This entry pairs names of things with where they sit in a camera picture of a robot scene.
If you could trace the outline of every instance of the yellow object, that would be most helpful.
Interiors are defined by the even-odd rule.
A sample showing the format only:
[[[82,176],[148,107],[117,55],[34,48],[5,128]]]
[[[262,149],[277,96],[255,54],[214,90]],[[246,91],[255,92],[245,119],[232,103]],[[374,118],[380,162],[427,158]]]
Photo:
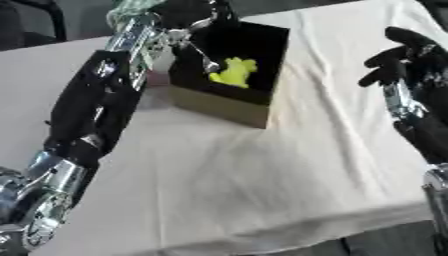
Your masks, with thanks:
[[[210,80],[248,89],[247,79],[250,73],[257,72],[257,62],[255,60],[242,60],[235,57],[226,59],[226,63],[227,69],[221,72],[221,74],[210,73]]]

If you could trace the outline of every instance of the floor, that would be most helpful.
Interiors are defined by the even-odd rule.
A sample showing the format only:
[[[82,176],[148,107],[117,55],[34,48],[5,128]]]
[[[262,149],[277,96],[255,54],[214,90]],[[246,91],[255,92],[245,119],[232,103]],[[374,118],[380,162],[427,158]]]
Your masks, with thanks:
[[[110,35],[104,16],[113,0],[56,0],[65,11],[70,40]],[[344,0],[230,0],[240,16],[335,4]],[[23,6],[19,10],[29,31],[52,35],[48,17]],[[430,222],[403,225],[330,241],[272,256],[433,256]]]

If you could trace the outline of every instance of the table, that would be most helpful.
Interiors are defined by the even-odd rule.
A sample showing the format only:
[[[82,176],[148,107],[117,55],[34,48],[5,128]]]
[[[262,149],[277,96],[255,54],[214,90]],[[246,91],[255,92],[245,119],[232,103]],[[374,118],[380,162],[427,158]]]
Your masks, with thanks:
[[[448,38],[412,0],[255,16],[291,28],[267,130],[170,105],[148,91],[66,226],[33,255],[221,256],[310,246],[430,218],[426,165],[361,89],[388,25]],[[0,163],[21,169],[67,81],[106,38],[0,54]]]

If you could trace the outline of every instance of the robot forearm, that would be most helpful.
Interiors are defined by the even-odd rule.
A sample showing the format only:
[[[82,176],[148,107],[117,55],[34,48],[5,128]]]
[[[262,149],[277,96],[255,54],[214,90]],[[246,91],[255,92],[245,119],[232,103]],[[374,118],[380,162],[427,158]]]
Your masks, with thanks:
[[[26,255],[64,224],[99,160],[116,146],[146,88],[148,71],[166,47],[186,47],[194,31],[236,20],[224,0],[202,2],[205,11],[199,18],[190,15],[195,22],[187,28],[166,27],[179,24],[162,20],[164,14],[176,18],[169,1],[116,20],[118,31],[105,49],[92,55],[60,95],[43,150],[23,172],[0,168],[0,255]],[[198,9],[191,7],[191,13]]]

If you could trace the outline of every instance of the open box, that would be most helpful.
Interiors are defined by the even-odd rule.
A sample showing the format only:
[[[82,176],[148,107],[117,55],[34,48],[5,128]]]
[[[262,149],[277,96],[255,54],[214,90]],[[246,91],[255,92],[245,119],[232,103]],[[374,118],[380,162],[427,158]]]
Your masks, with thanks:
[[[250,75],[249,89],[215,83],[204,73],[199,53],[191,48],[179,51],[169,71],[174,103],[188,110],[266,128],[288,35],[285,28],[240,22],[238,26],[215,27],[195,36],[193,42],[213,61],[254,59],[258,71]]]

